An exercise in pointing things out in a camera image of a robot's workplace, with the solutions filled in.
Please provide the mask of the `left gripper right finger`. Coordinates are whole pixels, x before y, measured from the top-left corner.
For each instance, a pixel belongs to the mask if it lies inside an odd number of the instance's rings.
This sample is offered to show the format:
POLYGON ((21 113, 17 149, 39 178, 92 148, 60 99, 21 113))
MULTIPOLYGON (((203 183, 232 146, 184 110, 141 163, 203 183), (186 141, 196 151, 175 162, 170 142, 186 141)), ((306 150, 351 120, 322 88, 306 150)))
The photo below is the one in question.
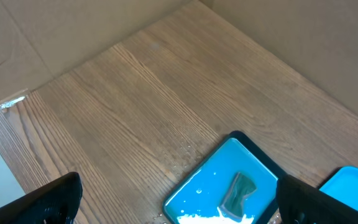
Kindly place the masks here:
POLYGON ((358 224, 358 211, 292 175, 277 181, 276 201, 284 224, 358 224))

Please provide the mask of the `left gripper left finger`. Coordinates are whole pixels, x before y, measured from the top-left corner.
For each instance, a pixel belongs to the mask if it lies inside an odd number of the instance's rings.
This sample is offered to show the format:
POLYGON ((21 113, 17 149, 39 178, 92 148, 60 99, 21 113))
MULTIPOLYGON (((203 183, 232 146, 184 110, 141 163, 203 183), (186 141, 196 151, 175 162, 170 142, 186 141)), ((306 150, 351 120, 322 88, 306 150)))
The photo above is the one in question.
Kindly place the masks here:
POLYGON ((79 173, 69 172, 1 207, 0 223, 71 224, 82 195, 79 173))

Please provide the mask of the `dark grey sponge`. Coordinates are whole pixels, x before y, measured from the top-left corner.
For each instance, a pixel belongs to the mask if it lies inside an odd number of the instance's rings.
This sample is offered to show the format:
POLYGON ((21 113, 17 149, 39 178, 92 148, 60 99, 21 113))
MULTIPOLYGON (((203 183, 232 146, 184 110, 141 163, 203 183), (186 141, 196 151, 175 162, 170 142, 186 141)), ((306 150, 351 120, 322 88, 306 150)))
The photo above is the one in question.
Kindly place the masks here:
POLYGON ((226 192, 219 208, 231 218, 242 219, 244 200, 257 190, 252 179, 238 172, 226 192))

